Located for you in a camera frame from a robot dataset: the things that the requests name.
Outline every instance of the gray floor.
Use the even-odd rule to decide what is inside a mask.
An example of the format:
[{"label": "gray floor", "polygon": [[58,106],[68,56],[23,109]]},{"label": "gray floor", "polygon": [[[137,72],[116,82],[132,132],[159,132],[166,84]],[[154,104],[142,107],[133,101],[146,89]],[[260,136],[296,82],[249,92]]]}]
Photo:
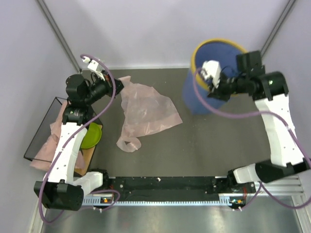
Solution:
[{"label": "gray floor", "polygon": [[[142,147],[133,153],[121,151],[116,142],[124,114],[121,96],[100,117],[103,136],[91,168],[105,168],[111,176],[222,176],[227,171],[270,157],[268,138],[261,117],[227,119],[216,115],[193,116],[181,99],[187,69],[114,70],[116,78],[131,75],[132,82],[153,86],[175,104],[183,124],[141,137]],[[100,112],[108,97],[94,104]],[[255,111],[246,95],[230,100],[223,111]]]},{"label": "gray floor", "polygon": [[[292,204],[291,197],[281,198]],[[47,218],[58,213],[49,210]],[[62,218],[72,215],[66,212]],[[229,207],[114,207],[82,210],[41,233],[301,233],[295,211],[259,197],[243,212]]]},{"label": "gray floor", "polygon": [[[174,102],[183,124],[142,137],[142,147],[125,153],[116,146],[124,121],[118,96],[101,117],[103,137],[92,168],[105,168],[111,176],[220,176],[228,170],[268,159],[270,149],[260,117],[230,120],[215,115],[192,116],[181,100],[185,69],[114,71],[116,77],[132,75],[133,82],[153,86]],[[109,98],[94,105],[103,109]],[[232,99],[222,108],[238,113],[254,111],[247,96]],[[282,198],[292,204],[291,197]],[[48,210],[51,219],[58,211]],[[74,213],[66,221],[44,226],[42,233],[299,233],[295,211],[267,197],[258,197],[245,211],[229,207],[114,207],[99,214],[92,210]]]}]

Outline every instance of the blue bucket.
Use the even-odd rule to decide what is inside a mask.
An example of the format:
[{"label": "blue bucket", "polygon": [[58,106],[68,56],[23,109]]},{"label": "blue bucket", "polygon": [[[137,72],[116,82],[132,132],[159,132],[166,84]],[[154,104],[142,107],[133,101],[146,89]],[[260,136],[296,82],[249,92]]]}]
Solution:
[{"label": "blue bucket", "polygon": [[[212,39],[201,43],[191,57],[190,69],[183,86],[182,97],[186,106],[192,114],[208,114],[210,110],[206,109],[198,100],[193,90],[193,74],[197,68],[202,67],[205,61],[215,60],[220,62],[221,69],[226,67],[223,72],[228,77],[236,75],[237,61],[236,55],[246,53],[246,50],[238,44],[225,39]],[[206,102],[214,108],[220,108],[225,101],[208,98],[208,85],[202,80],[199,74],[196,75],[196,85],[200,95]]]}]

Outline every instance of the metal frame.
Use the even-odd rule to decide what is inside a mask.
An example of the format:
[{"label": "metal frame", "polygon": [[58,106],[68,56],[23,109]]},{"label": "metal frame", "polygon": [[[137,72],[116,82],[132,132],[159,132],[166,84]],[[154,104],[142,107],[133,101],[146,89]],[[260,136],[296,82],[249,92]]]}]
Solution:
[{"label": "metal frame", "polygon": [[[307,201],[305,194],[299,196],[292,196],[294,206],[299,206]],[[296,210],[297,218],[299,220],[301,230],[303,233],[311,232],[311,222],[310,215],[308,213],[308,208],[302,208]]]},{"label": "metal frame", "polygon": [[69,45],[67,44],[62,32],[60,31],[60,29],[58,28],[49,8],[47,7],[46,3],[44,0],[35,0],[39,6],[39,8],[41,9],[41,12],[43,13],[44,17],[46,18],[46,20],[48,21],[50,27],[52,28],[55,36],[57,37],[57,40],[59,41],[61,47],[63,48],[65,54],[67,55],[68,59],[70,60],[71,64],[73,65],[73,67],[75,68],[75,70],[80,73],[81,72],[81,68],[78,64],[78,61],[74,58],[74,55],[72,53],[72,51],[70,50]]},{"label": "metal frame", "polygon": [[280,28],[285,22],[285,19],[288,17],[289,13],[292,11],[294,4],[296,3],[296,0],[289,0],[281,13],[280,17],[278,18],[275,26],[273,27],[272,31],[270,32],[268,38],[266,39],[265,43],[263,44],[261,48],[261,56],[264,57],[266,54],[268,48],[271,46],[273,40],[276,37],[276,34],[279,32]]}]

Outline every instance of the white wall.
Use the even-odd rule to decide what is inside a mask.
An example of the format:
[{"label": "white wall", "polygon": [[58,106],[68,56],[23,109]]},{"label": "white wall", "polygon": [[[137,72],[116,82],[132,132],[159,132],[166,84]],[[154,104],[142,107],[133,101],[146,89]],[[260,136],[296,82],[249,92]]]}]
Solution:
[{"label": "white wall", "polygon": [[[267,71],[280,70],[290,91],[290,110],[299,141],[311,156],[310,0],[299,0],[264,57]],[[300,176],[311,195],[311,171]]]},{"label": "white wall", "polygon": [[0,7],[0,228],[27,232],[43,173],[23,155],[65,79],[75,73],[34,0]]},{"label": "white wall", "polygon": [[44,0],[74,56],[110,68],[188,67],[204,40],[260,50],[287,0]]}]

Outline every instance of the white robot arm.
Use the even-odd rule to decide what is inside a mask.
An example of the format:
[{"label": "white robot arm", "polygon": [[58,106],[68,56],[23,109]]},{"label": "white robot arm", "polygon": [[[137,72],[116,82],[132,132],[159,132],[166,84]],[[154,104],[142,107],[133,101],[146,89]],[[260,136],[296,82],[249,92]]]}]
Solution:
[{"label": "white robot arm", "polygon": [[[219,62],[203,63],[202,77],[206,81],[212,80],[208,96],[227,101],[232,94],[248,93],[259,111],[280,115],[295,134],[284,76],[280,72],[266,74],[259,51],[238,55],[237,64],[239,75],[228,82],[228,77],[221,72]],[[255,181],[268,183],[309,169],[284,124],[273,115],[261,116],[269,139],[271,158],[229,171],[228,179],[233,186]]]},{"label": "white robot arm", "polygon": [[[105,95],[111,96],[113,91],[111,78],[98,62],[86,57],[83,61],[88,63],[87,67],[92,71],[95,80],[91,83],[81,74],[72,75],[66,80],[68,105],[63,113],[61,135],[53,161],[59,152],[62,153],[51,169],[44,186],[42,204],[46,208],[79,210],[84,196],[101,187],[106,178],[104,171],[92,171],[76,180],[73,178],[78,152],[87,133],[87,128],[82,127],[94,115],[91,104]],[[116,94],[118,94],[123,89],[123,84],[119,80],[115,80],[115,83]],[[80,131],[63,148],[68,139],[78,130]],[[36,182],[34,186],[38,197],[41,186],[42,182]]]}]

